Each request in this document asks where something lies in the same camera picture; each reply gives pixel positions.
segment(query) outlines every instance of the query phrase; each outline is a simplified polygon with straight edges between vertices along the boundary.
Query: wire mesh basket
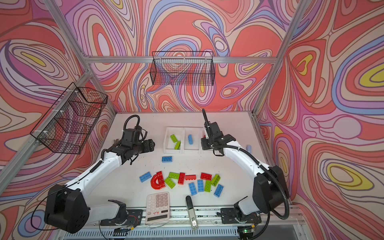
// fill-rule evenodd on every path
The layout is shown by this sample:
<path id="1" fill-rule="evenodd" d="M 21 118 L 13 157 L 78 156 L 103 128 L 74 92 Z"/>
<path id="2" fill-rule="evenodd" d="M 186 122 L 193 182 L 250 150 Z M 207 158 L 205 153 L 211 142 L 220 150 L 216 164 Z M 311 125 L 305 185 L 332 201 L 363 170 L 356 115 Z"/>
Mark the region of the wire mesh basket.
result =
<path id="1" fill-rule="evenodd" d="M 153 85 L 213 86 L 212 51 L 154 51 L 150 70 Z"/>
<path id="2" fill-rule="evenodd" d="M 52 152 L 80 154 L 107 100 L 104 93 L 92 88 L 76 87 L 38 136 L 32 133 L 41 120 L 33 128 L 31 135 Z"/>

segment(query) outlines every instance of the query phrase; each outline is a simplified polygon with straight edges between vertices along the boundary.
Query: lego brick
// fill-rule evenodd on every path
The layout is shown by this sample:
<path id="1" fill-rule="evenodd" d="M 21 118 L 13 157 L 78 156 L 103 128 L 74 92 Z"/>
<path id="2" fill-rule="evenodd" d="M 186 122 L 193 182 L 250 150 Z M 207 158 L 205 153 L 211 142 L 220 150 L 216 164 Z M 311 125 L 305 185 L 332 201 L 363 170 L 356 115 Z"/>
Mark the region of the lego brick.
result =
<path id="1" fill-rule="evenodd" d="M 178 173 L 170 172 L 168 177 L 174 178 L 174 179 L 179 179 L 179 176 L 180 176 L 180 174 L 178 174 Z"/>
<path id="2" fill-rule="evenodd" d="M 159 184 L 164 184 L 163 173 L 160 171 L 160 172 L 157 172 L 156 174 L 159 175 Z"/>
<path id="3" fill-rule="evenodd" d="M 151 179 L 151 186 L 153 189 L 162 189 L 166 187 L 164 184 L 163 174 L 162 172 L 157 172 Z"/>
<path id="4" fill-rule="evenodd" d="M 180 144 L 181 144 L 181 142 L 180 142 L 180 141 L 177 141 L 176 146 L 175 146 L 175 149 L 176 149 L 176 150 L 180 149 Z"/>
<path id="5" fill-rule="evenodd" d="M 189 186 L 189 190 L 191 191 L 191 195 L 196 195 L 197 192 L 196 192 L 196 187 L 195 187 L 195 183 L 194 182 L 191 182 L 190 184 L 188 184 Z"/>
<path id="6" fill-rule="evenodd" d="M 251 145 L 247 145 L 247 152 L 249 152 L 249 153 L 252 153 L 252 146 Z"/>
<path id="7" fill-rule="evenodd" d="M 188 135 L 188 142 L 189 142 L 190 145 L 193 144 L 193 140 L 192 140 L 192 135 L 191 134 Z"/>
<path id="8" fill-rule="evenodd" d="M 204 184 L 203 184 L 203 180 L 197 180 L 197 190 L 199 192 L 204 192 Z"/>
<path id="9" fill-rule="evenodd" d="M 172 134 L 169 137 L 172 139 L 172 142 L 177 142 L 177 138 L 176 138 L 176 136 L 174 134 Z"/>
<path id="10" fill-rule="evenodd" d="M 215 193 L 214 193 L 214 195 L 216 196 L 216 197 L 219 197 L 220 196 L 220 194 L 221 194 L 221 191 L 223 190 L 223 186 L 222 185 L 218 185 L 217 186 L 217 188 L 216 188 L 216 191 L 215 191 Z"/>
<path id="11" fill-rule="evenodd" d="M 218 182 L 220 181 L 220 176 L 218 174 L 216 174 L 214 176 L 214 178 L 212 179 L 212 185 L 216 187 L 216 185 L 218 184 Z"/>
<path id="12" fill-rule="evenodd" d="M 142 176 L 140 177 L 140 181 L 141 181 L 141 182 L 144 182 L 144 181 L 150 179 L 151 177 L 152 177 L 152 175 L 151 175 L 149 172 L 147 172 L 146 174 L 144 174 L 144 175 L 142 175 Z"/>
<path id="13" fill-rule="evenodd" d="M 170 179 L 169 177 L 167 177 L 165 180 L 165 183 L 172 189 L 174 186 L 176 186 L 176 184 L 172 181 L 172 179 Z"/>
<path id="14" fill-rule="evenodd" d="M 184 179 L 185 179 L 185 173 L 181 172 L 179 176 L 179 181 L 177 183 L 183 185 Z"/>
<path id="15" fill-rule="evenodd" d="M 162 157 L 161 161 L 162 162 L 172 162 L 172 156 Z"/>
<path id="16" fill-rule="evenodd" d="M 209 180 L 205 181 L 204 191 L 205 192 L 211 192 L 211 181 L 209 181 Z"/>
<path id="17" fill-rule="evenodd" d="M 186 175 L 185 179 L 186 180 L 196 180 L 196 175 Z"/>
<path id="18" fill-rule="evenodd" d="M 204 179 L 204 180 L 208 180 L 208 181 L 211 181 L 212 179 L 212 175 L 211 174 L 207 174 L 207 173 L 201 173 L 201 176 L 200 176 L 201 179 Z"/>

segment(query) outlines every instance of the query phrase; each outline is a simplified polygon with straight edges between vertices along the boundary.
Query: red wire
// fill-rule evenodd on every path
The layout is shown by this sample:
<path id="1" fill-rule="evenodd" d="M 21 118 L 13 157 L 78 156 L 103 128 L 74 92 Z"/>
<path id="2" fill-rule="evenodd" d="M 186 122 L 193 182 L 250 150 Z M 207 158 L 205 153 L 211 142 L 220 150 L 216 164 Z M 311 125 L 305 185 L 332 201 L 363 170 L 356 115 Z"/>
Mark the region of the red wire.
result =
<path id="1" fill-rule="evenodd" d="M 137 225 L 139 224 L 139 220 L 137 217 L 135 217 L 134 215 L 129 215 L 129 217 L 134 217 L 135 218 L 135 221 L 133 222 L 133 224 L 135 224 L 136 220 L 137 220 Z"/>

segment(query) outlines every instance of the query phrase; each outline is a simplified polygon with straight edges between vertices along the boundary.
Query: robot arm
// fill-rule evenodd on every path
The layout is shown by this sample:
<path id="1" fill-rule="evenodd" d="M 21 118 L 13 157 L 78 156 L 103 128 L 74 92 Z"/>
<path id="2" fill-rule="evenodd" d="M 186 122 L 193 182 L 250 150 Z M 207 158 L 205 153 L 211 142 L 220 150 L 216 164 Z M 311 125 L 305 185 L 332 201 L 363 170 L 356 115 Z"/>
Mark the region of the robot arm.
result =
<path id="1" fill-rule="evenodd" d="M 283 171 L 278 167 L 258 161 L 249 152 L 244 150 L 234 137 L 224 135 L 216 122 L 210 123 L 203 109 L 205 119 L 204 127 L 206 137 L 201 139 L 203 150 L 213 149 L 216 156 L 227 156 L 243 169 L 253 179 L 252 198 L 245 197 L 234 204 L 240 221 L 253 212 L 273 212 L 281 219 L 289 216 L 288 188 Z M 285 214 L 282 216 L 274 208 L 284 203 Z"/>
<path id="2" fill-rule="evenodd" d="M 137 117 L 134 129 L 126 129 L 127 122 Z M 54 185 L 48 191 L 44 222 L 58 227 L 69 233 L 76 233 L 85 224 L 104 219 L 112 219 L 116 224 L 123 224 L 127 219 L 126 205 L 116 200 L 108 200 L 108 204 L 89 207 L 86 199 L 93 189 L 103 181 L 113 170 L 120 167 L 127 160 L 132 162 L 133 156 L 152 152 L 155 143 L 152 139 L 145 140 L 140 118 L 132 115 L 124 124 L 124 132 L 120 141 L 109 149 L 101 152 L 101 159 L 93 164 L 65 186 Z"/>

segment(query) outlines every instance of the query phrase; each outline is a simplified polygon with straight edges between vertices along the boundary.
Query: colorful patterned wall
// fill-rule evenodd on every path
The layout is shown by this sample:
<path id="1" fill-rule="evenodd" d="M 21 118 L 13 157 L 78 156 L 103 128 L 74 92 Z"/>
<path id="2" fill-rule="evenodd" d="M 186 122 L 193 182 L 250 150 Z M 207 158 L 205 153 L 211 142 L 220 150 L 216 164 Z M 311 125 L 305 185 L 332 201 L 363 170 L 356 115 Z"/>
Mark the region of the colorful patterned wall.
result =
<path id="1" fill-rule="evenodd" d="M 37 121 L 83 73 L 42 1 L 0 2 L 0 169 L 23 146 Z M 0 239 L 48 239 L 30 225 L 31 212 L 54 184 L 87 169 L 98 154 L 113 115 L 103 111 L 80 155 L 39 146 L 0 196 Z M 44 225 L 45 203 L 34 226 Z"/>
<path id="2" fill-rule="evenodd" d="M 258 120 L 315 239 L 384 239 L 384 1 L 314 0 Z"/>
<path id="3" fill-rule="evenodd" d="M 0 23 L 0 166 L 4 166 L 83 70 L 39 1 L 0 3 Z"/>
<path id="4" fill-rule="evenodd" d="M 275 56 L 294 1 L 62 1 L 86 55 L 151 56 L 152 51 L 214 50 L 217 56 Z"/>
<path id="5" fill-rule="evenodd" d="M 212 50 L 276 56 L 295 1 L 63 1 L 86 55 L 151 56 Z M 210 87 L 152 86 L 149 64 L 95 64 L 116 111 L 250 111 L 270 64 L 218 64 Z"/>
<path id="6" fill-rule="evenodd" d="M 216 68 L 213 86 L 152 85 L 151 65 L 97 63 L 92 68 L 117 112 L 251 111 L 270 64 L 228 64 L 225 76 Z"/>

